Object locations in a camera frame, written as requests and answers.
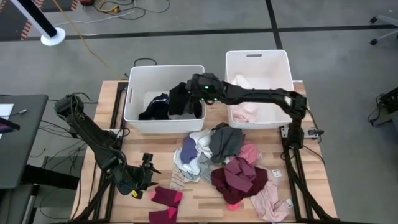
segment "maroon sock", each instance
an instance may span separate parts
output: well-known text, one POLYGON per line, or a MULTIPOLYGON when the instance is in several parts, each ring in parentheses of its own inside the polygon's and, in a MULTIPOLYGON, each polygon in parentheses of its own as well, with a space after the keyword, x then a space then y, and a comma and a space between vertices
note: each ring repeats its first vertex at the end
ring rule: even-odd
POLYGON ((182 198, 182 192, 176 190, 166 189, 161 186, 155 188, 155 195, 151 194, 151 200, 153 202, 167 205, 169 207, 178 208, 182 198))
POLYGON ((151 224, 174 224, 177 221, 177 209, 169 208, 163 211, 149 212, 151 224))

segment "white lamp base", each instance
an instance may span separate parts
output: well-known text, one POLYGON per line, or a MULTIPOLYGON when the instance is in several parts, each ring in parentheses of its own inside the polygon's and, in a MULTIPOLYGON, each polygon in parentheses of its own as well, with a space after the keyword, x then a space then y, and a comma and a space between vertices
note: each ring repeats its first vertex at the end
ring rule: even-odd
POLYGON ((61 43, 63 40, 65 40, 65 37, 67 36, 67 34, 65 33, 65 31, 62 28, 56 27, 55 28, 57 30, 57 34, 51 38, 46 38, 43 35, 41 36, 40 40, 42 41, 42 43, 46 46, 55 46, 59 43, 61 43))

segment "white plastic bin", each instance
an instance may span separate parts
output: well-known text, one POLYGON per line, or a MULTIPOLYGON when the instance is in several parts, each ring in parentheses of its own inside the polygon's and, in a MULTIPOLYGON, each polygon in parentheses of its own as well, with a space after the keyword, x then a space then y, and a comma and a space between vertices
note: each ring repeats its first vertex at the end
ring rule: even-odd
POLYGON ((169 90, 180 82, 187 82, 195 73, 202 74, 201 65, 161 65, 138 66, 130 72, 127 89, 124 119, 141 133, 189 133, 200 131, 205 123, 206 106, 202 102, 202 117, 188 120, 139 121, 138 115, 144 112, 155 96, 169 94, 169 90))
MULTIPOLYGON (((226 54, 225 79, 231 82, 236 75, 243 75, 255 89, 283 88, 294 90, 289 60, 284 50, 240 50, 226 54)), ((272 103, 256 103, 258 105, 257 121, 239 123, 233 120, 230 106, 228 107, 228 123, 240 129, 278 128, 292 122, 289 115, 272 103)))

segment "wooden table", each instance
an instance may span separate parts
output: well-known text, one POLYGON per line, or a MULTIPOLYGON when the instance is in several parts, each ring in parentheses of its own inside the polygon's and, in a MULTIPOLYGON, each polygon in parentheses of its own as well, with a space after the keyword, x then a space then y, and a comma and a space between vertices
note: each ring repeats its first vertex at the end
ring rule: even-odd
MULTIPOLYGON (((103 82, 94 118, 94 122, 101 128, 109 128, 117 85, 118 81, 103 82)), ((297 92, 303 95, 305 94, 304 84, 302 82, 295 82, 294 87, 297 92)), ((121 103, 119 107, 118 123, 122 118, 123 103, 121 103)), ((220 122, 228 122, 225 105, 215 103, 211 106, 207 106, 206 109, 207 115, 204 128, 211 129, 220 122)), ((313 127, 313 122, 309 115, 305 117, 302 124, 303 128, 313 127)), ((154 181, 158 182, 161 186, 169 187, 172 170, 174 168, 173 154, 177 148, 181 147, 182 139, 186 134, 141 134, 130 124, 126 124, 126 127, 131 130, 131 134, 125 137, 122 150, 126 154, 128 164, 138 166, 141 163, 143 153, 152 153, 154 155, 152 162, 155 168, 162 173, 154 174, 154 181)), ((246 139, 254 143, 262 151, 263 158, 258 164, 268 169, 279 169, 282 171, 278 189, 279 198, 281 200, 290 198, 290 187, 285 162, 280 159, 282 145, 279 130, 248 130, 244 131, 244 133, 246 139)), ((305 140, 305 145, 320 154, 320 147, 317 141, 305 140)), ((328 177, 326 176, 322 162, 306 149, 301 150, 301 155, 309 191, 329 215, 336 217, 328 177)), ((80 214, 88 204, 94 167, 94 154, 92 150, 88 149, 81 172, 81 202, 78 208, 78 214, 80 214)), ((100 173, 100 169, 97 168, 93 195, 97 191, 100 173)), ((302 194, 298 188, 297 191, 302 217, 306 217, 302 194)), ((76 209, 78 197, 79 194, 77 193, 72 214, 76 209)), ((104 217, 107 198, 108 193, 106 192, 101 205, 100 218, 104 217)), ((111 222, 148 222, 148 212, 167 208, 164 205, 159 205, 158 203, 150 201, 148 192, 144 192, 143 198, 137 200, 130 195, 123 196, 116 190, 113 202, 111 222)), ((293 209, 290 208, 289 212, 289 216, 284 221, 295 221, 293 209)), ((258 219, 249 198, 243 200, 238 210, 230 211, 227 209, 222 195, 210 184, 200 180, 199 183, 189 182, 185 184, 183 200, 178 208, 177 221, 261 222, 263 220, 258 219)))

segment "maroon cloth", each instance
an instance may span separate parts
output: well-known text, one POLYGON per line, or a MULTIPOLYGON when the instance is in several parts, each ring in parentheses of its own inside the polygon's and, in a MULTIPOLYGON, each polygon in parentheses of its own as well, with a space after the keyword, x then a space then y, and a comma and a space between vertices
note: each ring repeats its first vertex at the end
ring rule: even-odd
POLYGON ((229 186, 247 192, 256 178, 254 166, 245 159, 237 157, 224 167, 225 179, 229 186))
POLYGON ((151 224, 175 224, 177 221, 177 209, 169 208, 163 211, 149 212, 151 224))
POLYGON ((178 208, 182 198, 182 192, 176 190, 166 189, 161 186, 155 188, 155 195, 152 197, 152 201, 167 205, 169 207, 178 208))
POLYGON ((255 170, 256 178, 252 180, 252 187, 247 192, 238 190, 227 183, 224 167, 214 170, 211 173, 211 184, 216 187, 217 191, 223 194, 226 203, 234 205, 246 197, 256 195, 266 185, 268 181, 267 171, 258 167, 255 167, 255 170))

